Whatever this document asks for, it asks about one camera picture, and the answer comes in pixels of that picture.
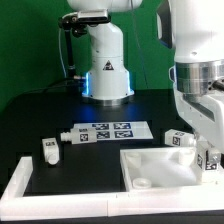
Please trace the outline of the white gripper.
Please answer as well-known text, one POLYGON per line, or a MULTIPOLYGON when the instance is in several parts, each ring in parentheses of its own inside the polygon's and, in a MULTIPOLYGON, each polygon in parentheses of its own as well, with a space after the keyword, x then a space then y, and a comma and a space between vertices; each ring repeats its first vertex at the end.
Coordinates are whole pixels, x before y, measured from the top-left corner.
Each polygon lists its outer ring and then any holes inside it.
POLYGON ((193 103, 174 89, 174 98, 179 116, 215 147, 208 150, 208 162, 219 163, 220 152, 224 152, 224 93, 214 91, 203 95, 199 103, 193 103))

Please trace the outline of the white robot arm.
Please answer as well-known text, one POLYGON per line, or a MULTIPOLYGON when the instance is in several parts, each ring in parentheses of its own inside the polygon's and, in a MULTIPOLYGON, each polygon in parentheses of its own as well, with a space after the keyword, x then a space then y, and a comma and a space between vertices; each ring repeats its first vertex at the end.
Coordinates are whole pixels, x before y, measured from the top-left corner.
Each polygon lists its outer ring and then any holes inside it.
MULTIPOLYGON (((83 96, 116 103, 133 94, 123 65, 123 33, 109 21, 143 0, 67 0, 70 21, 91 36, 92 68, 83 96)), ((224 0, 163 0, 159 41, 175 50, 170 69, 178 114, 205 140, 207 159, 224 153, 224 0)))

